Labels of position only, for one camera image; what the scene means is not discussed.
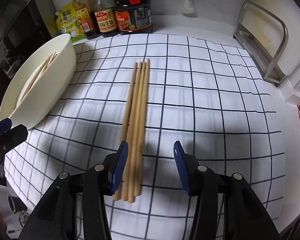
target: barcode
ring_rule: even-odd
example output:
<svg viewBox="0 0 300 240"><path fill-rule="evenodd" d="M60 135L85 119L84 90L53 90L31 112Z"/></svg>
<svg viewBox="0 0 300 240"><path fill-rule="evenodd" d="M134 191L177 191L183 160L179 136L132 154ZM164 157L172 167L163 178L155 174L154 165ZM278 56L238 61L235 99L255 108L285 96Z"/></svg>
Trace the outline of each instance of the barcode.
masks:
<svg viewBox="0 0 300 240"><path fill-rule="evenodd" d="M85 32L87 32L87 31L89 31L89 30L90 30L90 28L89 28L89 24L87 24L87 23L84 23L84 24L82 24L82 26L83 26L83 28L84 28L84 31L85 31Z"/></svg>

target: table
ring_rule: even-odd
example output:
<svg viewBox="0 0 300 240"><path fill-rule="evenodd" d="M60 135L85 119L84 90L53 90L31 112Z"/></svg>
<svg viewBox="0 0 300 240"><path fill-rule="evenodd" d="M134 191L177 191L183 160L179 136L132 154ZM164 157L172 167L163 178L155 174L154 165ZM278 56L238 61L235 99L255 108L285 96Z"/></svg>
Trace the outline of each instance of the table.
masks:
<svg viewBox="0 0 300 240"><path fill-rule="evenodd" d="M151 60L142 195L105 197L113 239L187 239L196 199L181 189L173 159L187 153L215 172L241 173L272 219L280 214L285 161L270 95L249 54L192 37L133 34L75 45L77 68L50 113L5 158L8 182L33 210L62 171L81 173L119 146L134 62ZM223 232L219 200L217 239ZM78 235L83 239L81 196Z"/></svg>

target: cream oval bowl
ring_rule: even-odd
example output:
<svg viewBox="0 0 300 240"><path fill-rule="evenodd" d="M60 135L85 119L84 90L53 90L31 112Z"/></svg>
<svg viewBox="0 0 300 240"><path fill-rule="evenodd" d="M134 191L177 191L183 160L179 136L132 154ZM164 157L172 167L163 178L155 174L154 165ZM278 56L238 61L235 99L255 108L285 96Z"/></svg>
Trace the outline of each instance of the cream oval bowl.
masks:
<svg viewBox="0 0 300 240"><path fill-rule="evenodd" d="M23 124L27 129L37 125L59 100L76 67L76 54L70 34L59 35L37 49L13 77L3 97L0 120L10 118L12 126ZM21 92L53 53L59 53L49 67L35 80L29 92L17 105Z"/></svg>

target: chopstick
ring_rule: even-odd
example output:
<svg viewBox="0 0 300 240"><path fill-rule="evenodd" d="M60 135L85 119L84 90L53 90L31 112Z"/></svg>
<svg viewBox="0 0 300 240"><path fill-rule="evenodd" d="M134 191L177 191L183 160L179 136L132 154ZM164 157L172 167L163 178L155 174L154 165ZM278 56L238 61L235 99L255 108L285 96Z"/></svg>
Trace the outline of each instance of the chopstick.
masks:
<svg viewBox="0 0 300 240"><path fill-rule="evenodd" d="M132 149L130 151L130 171L129 171L129 182L128 182L128 202L134 202L134 184L135 184L135 173L136 173L136 159L137 159L137 146L138 146L138 132L139 132L139 120L140 120L140 110L141 110L141 102L142 102L142 91L143 91L143 81L145 77L145 69L146 63L142 63L141 76L138 86L138 97L137 97L137 105L136 105L136 115L133 124L133 137L132 137Z"/></svg>
<svg viewBox="0 0 300 240"><path fill-rule="evenodd" d="M133 72L132 72L131 80L130 80L127 103L126 103L126 106L125 106L125 109L124 109L124 116L123 116L123 121L122 121L120 141L126 141L127 140L129 116L130 116L130 111L131 111L132 95L133 95L133 90L134 90L134 86L135 86L136 74L137 74L137 66L138 66L138 63L135 62L134 66L133 66ZM113 196L114 201L118 201L118 200L121 199L121 190L122 190L122 184L120 184L119 189L115 192L115 194Z"/></svg>
<svg viewBox="0 0 300 240"><path fill-rule="evenodd" d="M131 163L131 146L132 146L132 139L133 139L133 130L134 130L134 120L136 115L136 106L137 106L137 99L138 99L138 89L139 89L139 83L140 83L140 77L141 77L141 71L142 71L142 63L140 62L138 64L138 71L137 71L137 77L136 77L136 83L134 85L133 89L133 96L132 96L132 104L131 104L131 112L130 112L130 126L129 126L129 133L128 133L128 145L129 145L129 154L128 159L126 162L126 166L123 172L123 194L122 194L122 200L128 201L128 191L129 191L129 177L130 177L130 166Z"/></svg>
<svg viewBox="0 0 300 240"><path fill-rule="evenodd" d="M141 195L142 152L145 143L145 132L146 132L145 126L146 126L146 116L147 116L146 112L147 112L147 102L148 102L149 74L150 74L150 60L148 59L146 62L145 76L143 81L139 129L138 129L135 183L133 189L133 195L135 197Z"/></svg>
<svg viewBox="0 0 300 240"><path fill-rule="evenodd" d="M54 53L54 54L51 54L44 62L43 64L41 65L41 67L39 68L39 70L37 71L37 73L33 76L31 82L28 84L27 88L26 88L26 91L25 93L23 94L21 100L20 100L20 103L22 102L23 98L27 95L27 93L30 91L30 89L32 88L34 82L36 81L36 79L38 78L38 76L40 74L43 74L43 72L48 68L48 66L52 63L52 61L56 58L56 56L58 55L59 53Z"/></svg>

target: soy sauce bottle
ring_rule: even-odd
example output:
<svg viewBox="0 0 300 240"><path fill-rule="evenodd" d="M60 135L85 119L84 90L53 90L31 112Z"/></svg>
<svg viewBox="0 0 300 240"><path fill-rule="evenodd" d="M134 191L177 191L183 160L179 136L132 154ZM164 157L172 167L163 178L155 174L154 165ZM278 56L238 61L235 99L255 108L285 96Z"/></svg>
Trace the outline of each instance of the soy sauce bottle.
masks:
<svg viewBox="0 0 300 240"><path fill-rule="evenodd" d="M84 36L88 40L99 37L100 31L94 16L93 0L73 0L73 7Z"/></svg>
<svg viewBox="0 0 300 240"><path fill-rule="evenodd" d="M94 0L94 14L103 37L119 33L113 6L113 0Z"/></svg>
<svg viewBox="0 0 300 240"><path fill-rule="evenodd" d="M114 0L120 34L151 33L150 0Z"/></svg>

